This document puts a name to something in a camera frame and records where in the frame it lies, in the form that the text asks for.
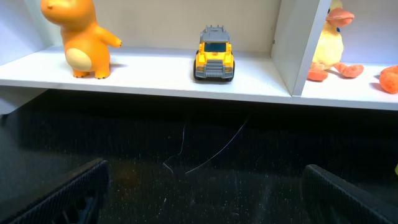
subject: truck wheel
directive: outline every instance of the truck wheel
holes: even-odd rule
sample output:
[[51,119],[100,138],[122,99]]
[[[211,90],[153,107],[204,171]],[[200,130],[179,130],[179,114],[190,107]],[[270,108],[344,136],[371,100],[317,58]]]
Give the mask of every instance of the truck wheel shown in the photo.
[[193,62],[193,77],[196,80],[203,80],[203,78],[197,77],[197,60]]
[[225,80],[230,82],[230,81],[232,81],[232,79],[234,79],[234,76],[235,76],[235,60],[234,60],[234,68],[232,70],[232,77],[231,78],[226,78]]

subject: duck's orange foot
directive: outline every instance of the duck's orange foot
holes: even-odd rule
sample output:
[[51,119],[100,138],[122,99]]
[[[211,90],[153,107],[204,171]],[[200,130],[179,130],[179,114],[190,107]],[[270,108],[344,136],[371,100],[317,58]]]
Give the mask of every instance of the duck's orange foot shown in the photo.
[[356,78],[363,73],[364,67],[362,65],[347,66],[343,63],[337,63],[335,68],[346,78]]
[[386,68],[381,72],[380,85],[388,93],[398,93],[398,66]]
[[312,81],[322,82],[328,78],[328,72],[316,68],[311,68],[308,73],[308,79]]
[[87,76],[89,74],[90,74],[89,72],[82,72],[82,71],[78,71],[78,70],[74,70],[73,69],[73,76],[76,77],[76,78],[83,78],[83,77],[85,77],[85,76]]
[[104,79],[108,78],[111,74],[111,71],[109,70],[109,66],[107,68],[102,68],[97,71],[95,71],[95,78],[97,79]]

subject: stuffed toy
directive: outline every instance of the stuffed toy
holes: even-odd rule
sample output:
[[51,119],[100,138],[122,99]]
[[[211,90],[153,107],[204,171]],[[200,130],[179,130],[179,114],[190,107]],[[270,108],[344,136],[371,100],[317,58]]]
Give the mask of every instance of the stuffed toy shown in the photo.
[[391,94],[398,93],[398,66],[384,69],[380,74],[380,85]]
[[73,76],[82,78],[95,72],[95,78],[109,76],[107,45],[120,47],[122,41],[97,24],[93,0],[42,0],[46,19],[61,27],[65,58]]
[[362,65],[347,66],[340,62],[343,55],[343,39],[340,28],[349,25],[354,19],[354,14],[343,10],[340,0],[332,0],[318,41],[315,55],[312,59],[312,66],[308,73],[308,79],[313,81],[324,81],[328,78],[325,70],[335,67],[346,78],[356,78],[362,74]]

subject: toy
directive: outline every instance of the toy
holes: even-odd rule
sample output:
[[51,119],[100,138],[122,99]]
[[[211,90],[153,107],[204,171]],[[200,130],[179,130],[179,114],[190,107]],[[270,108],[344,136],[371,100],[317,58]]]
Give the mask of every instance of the toy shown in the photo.
[[380,74],[380,85],[388,93],[398,93],[398,66],[384,69]]
[[353,19],[352,13],[343,10],[340,0],[332,0],[312,59],[312,66],[308,73],[309,80],[319,82],[325,80],[328,77],[328,72],[325,70],[331,67],[335,67],[346,78],[356,78],[362,74],[364,70],[362,65],[347,66],[340,62],[344,46],[339,27],[349,25]]
[[199,50],[193,64],[193,77],[196,80],[221,78],[231,81],[234,78],[235,61],[229,33],[224,26],[206,26],[200,34]]
[[107,45],[120,47],[122,41],[97,24],[93,0],[42,0],[40,7],[46,19],[61,27],[65,58],[73,76],[82,78],[94,71],[95,78],[107,78]]

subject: white shelf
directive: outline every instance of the white shelf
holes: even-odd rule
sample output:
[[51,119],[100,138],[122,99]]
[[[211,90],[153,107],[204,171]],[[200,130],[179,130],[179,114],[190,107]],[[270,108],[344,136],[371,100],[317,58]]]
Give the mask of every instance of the white shelf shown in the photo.
[[363,74],[346,79],[336,72],[323,82],[306,81],[301,98],[296,103],[318,106],[340,106],[398,110],[398,94],[386,93],[379,84],[380,72],[390,65],[364,65]]
[[193,79],[194,50],[117,49],[104,80],[75,78],[60,47],[51,47],[0,66],[0,85],[291,103],[271,59],[235,52],[232,82]]

